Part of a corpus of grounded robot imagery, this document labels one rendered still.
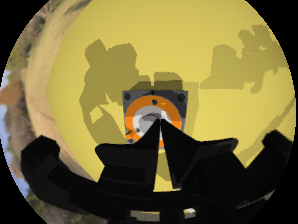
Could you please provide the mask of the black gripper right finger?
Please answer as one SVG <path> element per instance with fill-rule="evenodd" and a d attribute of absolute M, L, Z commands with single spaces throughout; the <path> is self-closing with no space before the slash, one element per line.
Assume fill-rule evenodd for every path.
<path fill-rule="evenodd" d="M 164 119 L 160 120 L 160 128 L 173 189 L 184 189 L 181 185 L 182 181 L 188 177 L 189 172 L 202 157 L 234 152 L 238 145 L 238 139 L 234 137 L 209 141 L 194 140 L 193 137 L 176 128 L 176 125 Z"/>

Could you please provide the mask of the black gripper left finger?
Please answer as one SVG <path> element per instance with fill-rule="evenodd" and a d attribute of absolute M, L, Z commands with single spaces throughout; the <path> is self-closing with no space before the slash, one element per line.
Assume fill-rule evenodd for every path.
<path fill-rule="evenodd" d="M 154 189 L 158 165 L 158 148 L 160 148 L 160 120 L 157 119 L 137 143 L 102 143 L 94 148 L 94 152 L 104 165 L 149 169 L 149 184 L 153 184 Z"/>

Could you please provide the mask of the orange round plate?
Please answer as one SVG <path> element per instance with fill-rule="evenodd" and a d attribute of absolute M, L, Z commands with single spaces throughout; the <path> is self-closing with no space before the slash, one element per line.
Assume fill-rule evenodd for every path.
<path fill-rule="evenodd" d="M 153 104 L 153 100 L 157 100 L 157 105 Z M 125 113 L 125 127 L 126 127 L 126 139 L 133 139 L 138 141 L 142 136 L 145 135 L 141 131 L 140 123 L 145 116 L 156 115 L 158 119 L 164 119 L 176 125 L 176 128 L 181 131 L 181 117 L 178 115 L 177 107 L 165 99 L 165 97 L 148 95 L 142 96 L 140 99 L 134 100 L 132 104 L 129 105 Z M 137 128 L 140 128 L 138 131 Z"/>

